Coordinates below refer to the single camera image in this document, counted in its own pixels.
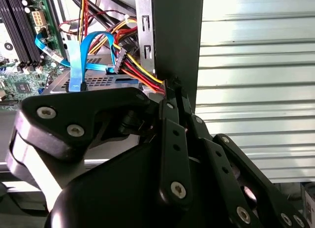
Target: black wire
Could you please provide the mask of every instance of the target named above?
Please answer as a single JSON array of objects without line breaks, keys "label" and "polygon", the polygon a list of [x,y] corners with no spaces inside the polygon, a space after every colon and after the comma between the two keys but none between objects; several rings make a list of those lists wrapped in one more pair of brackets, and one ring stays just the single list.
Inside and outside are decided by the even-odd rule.
[{"label": "black wire", "polygon": [[[73,2],[77,5],[77,6],[80,6],[80,0],[73,0]],[[90,3],[89,3],[89,13],[92,14],[92,15],[96,15],[98,12],[95,11],[93,9],[92,6],[90,6]],[[104,16],[101,15],[97,15],[95,16],[95,19],[101,24],[103,25],[106,29],[110,28],[110,25],[108,25],[107,23],[107,20],[104,18]]]},{"label": "black wire", "polygon": [[132,14],[136,14],[136,10],[134,8],[127,5],[126,3],[122,2],[121,0],[111,0],[111,1],[116,3],[117,5],[121,6],[123,9],[131,12]]},{"label": "black wire", "polygon": [[[88,0],[89,6],[91,6],[91,8],[96,11],[96,13],[102,12],[102,10],[96,6],[93,2],[91,2],[90,0]],[[103,13],[102,16],[105,18],[105,20],[107,21],[108,24],[110,25],[115,25],[119,22],[119,20],[117,20],[116,18],[113,18],[111,16],[109,16],[106,13]]]},{"label": "black wire", "polygon": [[127,33],[127,34],[124,35],[121,39],[119,39],[119,42],[124,41],[126,38],[133,37],[133,36],[137,36],[137,34],[138,34],[138,31],[137,31],[137,30],[135,30],[135,31],[133,31],[133,32],[131,32],[131,33]]}]

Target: black panel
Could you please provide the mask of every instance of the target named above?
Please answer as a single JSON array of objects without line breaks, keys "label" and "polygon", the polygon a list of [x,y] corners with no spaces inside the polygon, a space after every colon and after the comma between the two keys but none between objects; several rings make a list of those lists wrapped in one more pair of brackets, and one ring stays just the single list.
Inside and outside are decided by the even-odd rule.
[{"label": "black panel", "polygon": [[154,0],[156,70],[177,75],[194,112],[203,0]]}]

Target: cable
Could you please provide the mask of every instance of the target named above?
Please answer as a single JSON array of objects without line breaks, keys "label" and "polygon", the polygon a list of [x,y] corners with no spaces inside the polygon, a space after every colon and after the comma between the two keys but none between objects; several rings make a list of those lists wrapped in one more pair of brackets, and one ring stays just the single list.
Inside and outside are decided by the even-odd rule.
[{"label": "cable", "polygon": [[[77,6],[80,6],[80,0],[73,0],[73,2],[77,5]],[[89,3],[90,5],[90,10],[89,10],[89,13],[92,14],[92,15],[95,15],[97,14],[98,12],[100,11],[96,11],[93,9],[93,7],[95,6],[94,4],[91,4]],[[101,14],[101,15],[96,15],[95,16],[95,19],[101,24],[103,25],[106,29],[108,29],[110,26],[107,24],[107,20],[106,18],[103,16],[104,14]]]},{"label": "cable", "polygon": [[111,0],[111,1],[116,3],[117,5],[121,6],[123,9],[131,12],[132,14],[136,14],[136,10],[134,8],[127,5],[126,3],[122,2],[121,0]]},{"label": "cable", "polygon": [[115,43],[116,44],[119,43],[118,41],[119,41],[121,35],[126,34],[126,33],[128,34],[128,33],[134,32],[136,30],[137,30],[137,27],[134,27],[134,28],[128,29],[128,30],[126,30],[126,29],[119,30],[118,33],[115,35]]},{"label": "cable", "polygon": [[145,79],[146,82],[150,83],[152,87],[154,87],[155,89],[158,89],[160,91],[163,91],[162,86],[160,84],[157,83],[153,83],[152,79],[150,79],[148,76],[146,76],[143,73],[140,73],[138,70],[136,70],[136,67],[132,66],[131,63],[129,62],[124,62],[124,65],[127,66],[129,69],[131,69],[136,75],[138,75],[139,77],[141,77],[142,79]]},{"label": "cable", "polygon": [[[124,13],[122,13],[122,12],[120,12],[120,11],[118,11],[118,10],[104,10],[104,11],[102,11],[102,12],[98,12],[98,13],[96,13],[96,14],[91,14],[91,15],[89,15],[89,18],[92,19],[92,18],[94,18],[94,17],[97,16],[97,15],[101,15],[101,14],[104,14],[104,13],[107,13],[107,12],[116,12],[116,13],[118,13],[118,14],[125,15]],[[71,22],[74,22],[74,21],[79,21],[79,19],[73,19],[73,20],[64,21],[63,23],[59,24],[59,29],[60,29],[62,32],[65,32],[65,33],[68,33],[68,34],[77,35],[77,33],[74,32],[74,31],[71,31],[71,30],[70,30],[69,32],[67,32],[67,31],[64,31],[64,30],[62,29],[62,25],[68,24],[68,23],[71,23]]]},{"label": "cable", "polygon": [[[137,23],[136,20],[134,19],[128,19],[129,23]],[[120,25],[116,26],[111,33],[114,33],[116,30],[120,29],[121,27],[123,27],[126,24],[126,20],[124,20]],[[104,38],[97,46],[95,46],[90,52],[89,54],[95,54],[95,52],[100,49],[105,43],[106,43],[107,38]]]},{"label": "cable", "polygon": [[[101,1],[101,0],[95,0],[95,5],[96,5],[96,6],[99,6],[99,5],[100,5],[100,1]],[[94,20],[94,17],[91,16],[91,15],[89,15],[88,26],[91,25],[91,23],[93,22],[93,20]],[[68,34],[78,35],[77,29],[75,29],[75,30],[74,30],[74,29],[69,30]]]},{"label": "cable", "polygon": [[[65,60],[63,57],[61,57],[58,53],[54,52],[51,50],[46,44],[44,44],[41,39],[43,38],[42,34],[39,33],[36,35],[35,38],[35,45],[42,50],[44,53],[46,53],[49,57],[54,59],[56,62],[66,66],[70,67],[70,62]],[[106,71],[107,70],[107,65],[102,65],[102,64],[92,64],[92,63],[87,63],[86,64],[87,69],[92,69],[92,70],[98,70],[98,71]]]},{"label": "cable", "polygon": [[[116,47],[118,50],[121,49],[120,46],[118,46],[117,44],[113,44],[114,47]],[[162,84],[163,81],[156,79],[154,76],[152,76],[150,73],[148,73],[141,65],[139,65],[139,63],[130,55],[127,54],[128,58],[143,72],[145,73],[147,76],[149,76],[150,78],[152,78],[153,80],[157,81],[158,83]]]},{"label": "cable", "polygon": [[83,22],[84,22],[84,3],[85,0],[80,0],[80,12],[79,12],[79,23],[78,23],[78,41],[79,43],[82,42],[82,32],[83,32]]},{"label": "cable", "polygon": [[142,79],[141,77],[138,77],[134,74],[132,74],[131,72],[127,71],[124,68],[121,68],[121,70],[126,73],[127,75],[130,75],[132,78],[135,78],[137,80],[139,80],[141,83],[144,83],[146,86],[148,86],[153,92],[157,92],[157,89],[155,89],[154,87],[152,87],[148,82],[146,82],[144,79]]}]

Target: silver screw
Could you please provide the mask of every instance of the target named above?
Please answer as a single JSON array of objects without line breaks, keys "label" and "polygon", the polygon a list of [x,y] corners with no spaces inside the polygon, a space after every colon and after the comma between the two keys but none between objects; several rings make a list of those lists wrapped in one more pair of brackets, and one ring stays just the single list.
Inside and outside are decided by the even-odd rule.
[{"label": "silver screw", "polygon": [[53,119],[57,115],[54,109],[46,106],[38,108],[36,112],[42,119]]},{"label": "silver screw", "polygon": [[229,143],[230,142],[230,140],[228,140],[227,137],[222,137],[222,140],[224,141],[224,143]]},{"label": "silver screw", "polygon": [[199,117],[197,117],[197,116],[196,116],[196,121],[197,121],[199,124],[202,124],[202,122],[203,122],[203,121],[202,121]]},{"label": "silver screw", "polygon": [[297,224],[299,224],[301,227],[305,227],[303,221],[301,220],[301,218],[299,218],[296,215],[293,215],[294,219],[296,220]]},{"label": "silver screw", "polygon": [[251,223],[251,217],[243,207],[237,207],[236,212],[243,222],[246,224]]},{"label": "silver screw", "polygon": [[171,190],[172,190],[172,193],[175,194],[175,196],[180,198],[180,199],[183,199],[186,196],[186,189],[185,189],[185,187],[181,183],[179,183],[177,181],[174,181],[171,184]]},{"label": "silver screw", "polygon": [[141,94],[137,94],[136,96],[137,96],[137,98],[144,100],[144,96],[142,96]]},{"label": "silver screw", "polygon": [[289,226],[292,225],[292,221],[290,220],[290,218],[285,213],[281,213],[281,217],[285,221],[285,223],[287,223]]},{"label": "silver screw", "polygon": [[170,104],[170,103],[167,103],[166,104],[169,108],[172,108],[172,109],[174,109],[174,106],[172,105],[172,104]]},{"label": "silver screw", "polygon": [[73,137],[81,137],[84,135],[84,129],[78,125],[70,125],[67,127],[67,132]]}]

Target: ventilation slot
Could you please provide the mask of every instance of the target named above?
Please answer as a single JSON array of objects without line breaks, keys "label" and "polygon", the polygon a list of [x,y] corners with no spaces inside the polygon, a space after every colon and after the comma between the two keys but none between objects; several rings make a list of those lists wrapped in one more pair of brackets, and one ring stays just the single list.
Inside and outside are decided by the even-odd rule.
[{"label": "ventilation slot", "polygon": [[102,58],[89,58],[89,59],[87,60],[87,63],[90,63],[90,64],[99,64],[101,60],[102,60]]},{"label": "ventilation slot", "polygon": [[[110,86],[113,83],[113,79],[113,77],[85,78],[85,82],[87,87]],[[61,88],[64,89],[69,82],[70,79],[68,79]]]}]

